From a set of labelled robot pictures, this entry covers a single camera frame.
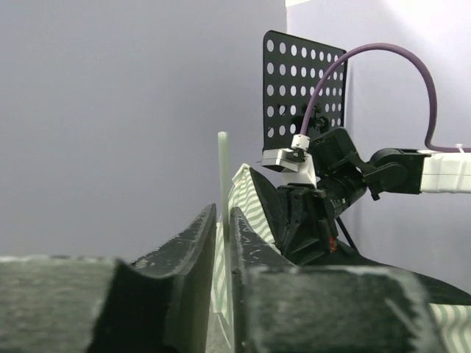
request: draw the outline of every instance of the gray wall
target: gray wall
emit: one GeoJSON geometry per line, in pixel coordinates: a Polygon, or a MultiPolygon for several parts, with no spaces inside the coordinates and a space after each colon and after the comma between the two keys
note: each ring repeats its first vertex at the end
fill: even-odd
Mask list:
{"type": "MultiPolygon", "coordinates": [[[[429,67],[439,95],[434,141],[471,146],[471,25],[465,0],[311,0],[288,9],[288,31],[352,49],[390,42],[416,53],[429,67]]],[[[349,64],[347,128],[368,160],[386,147],[423,149],[428,100],[415,68],[385,52],[349,64]]],[[[361,252],[428,274],[471,292],[471,195],[365,196],[345,215],[361,252]]]]}
{"type": "Polygon", "coordinates": [[[262,147],[262,38],[284,0],[0,2],[2,254],[133,258],[262,147]]]}

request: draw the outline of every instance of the white backdrop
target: white backdrop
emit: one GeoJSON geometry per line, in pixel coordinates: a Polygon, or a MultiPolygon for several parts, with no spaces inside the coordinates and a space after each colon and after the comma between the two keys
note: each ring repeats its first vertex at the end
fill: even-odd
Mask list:
{"type": "MultiPolygon", "coordinates": [[[[288,32],[352,49],[389,42],[417,54],[439,96],[438,145],[471,146],[471,2],[311,0],[288,8],[288,32]]],[[[406,60],[386,52],[350,61],[347,128],[362,157],[378,149],[424,148],[428,100],[406,60]]],[[[471,195],[365,196],[347,211],[361,252],[471,291],[471,195]]]]}

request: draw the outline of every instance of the black perforated plate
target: black perforated plate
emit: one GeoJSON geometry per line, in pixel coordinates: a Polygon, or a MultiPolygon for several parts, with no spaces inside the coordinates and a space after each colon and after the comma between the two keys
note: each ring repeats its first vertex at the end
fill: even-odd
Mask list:
{"type": "MultiPolygon", "coordinates": [[[[300,132],[302,117],[317,82],[345,50],[269,31],[263,39],[263,150],[288,148],[300,132]]],[[[347,64],[330,76],[316,104],[318,116],[344,126],[347,64]]],[[[312,126],[308,135],[319,130],[312,126]]]]}

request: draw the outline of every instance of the white and green fabric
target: white and green fabric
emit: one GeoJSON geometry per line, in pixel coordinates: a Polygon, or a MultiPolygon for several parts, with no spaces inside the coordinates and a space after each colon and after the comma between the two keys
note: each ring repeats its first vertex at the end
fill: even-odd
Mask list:
{"type": "MultiPolygon", "coordinates": [[[[233,188],[229,196],[229,210],[239,207],[244,212],[253,230],[267,243],[275,247],[275,240],[269,228],[252,181],[250,167],[243,164],[233,177],[233,188]]],[[[224,241],[222,228],[216,236],[216,259],[214,263],[211,304],[214,313],[227,322],[226,274],[224,262],[224,241]]],[[[450,353],[471,353],[471,307],[462,305],[431,304],[436,322],[450,353]]]]}

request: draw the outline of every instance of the purple cable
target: purple cable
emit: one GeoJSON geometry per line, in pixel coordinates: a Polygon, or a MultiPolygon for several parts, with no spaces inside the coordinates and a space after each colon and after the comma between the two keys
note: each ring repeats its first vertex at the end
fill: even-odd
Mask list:
{"type": "MultiPolygon", "coordinates": [[[[388,43],[372,43],[372,44],[366,44],[364,46],[359,46],[358,48],[355,48],[353,50],[348,51],[347,53],[343,54],[340,56],[340,58],[337,59],[330,67],[329,69],[326,70],[324,73],[324,76],[320,79],[319,83],[316,86],[316,89],[314,90],[314,93],[309,100],[308,104],[308,109],[306,110],[306,113],[304,114],[304,118],[302,119],[302,126],[300,130],[301,135],[307,135],[308,132],[308,125],[309,125],[309,120],[311,119],[311,113],[316,105],[316,101],[319,98],[319,93],[326,83],[327,79],[333,72],[345,61],[350,59],[351,57],[364,53],[365,51],[371,51],[371,50],[384,50],[384,51],[390,51],[395,54],[399,54],[401,57],[406,58],[409,60],[414,66],[419,70],[420,74],[422,75],[422,78],[424,79],[425,86],[427,88],[428,92],[428,101],[430,105],[430,118],[428,122],[428,129],[427,129],[427,134],[425,135],[425,146],[432,150],[432,151],[438,151],[438,152],[457,152],[458,147],[441,147],[441,146],[435,146],[432,144],[432,138],[433,138],[433,133],[435,132],[435,127],[436,127],[436,116],[437,116],[437,99],[436,99],[436,90],[435,90],[435,84],[433,83],[432,75],[430,71],[427,69],[427,66],[419,59],[415,54],[410,52],[407,49],[404,49],[400,46],[396,46],[394,44],[388,44],[388,43]]],[[[471,148],[463,148],[463,151],[465,152],[471,152],[471,148]]]]}

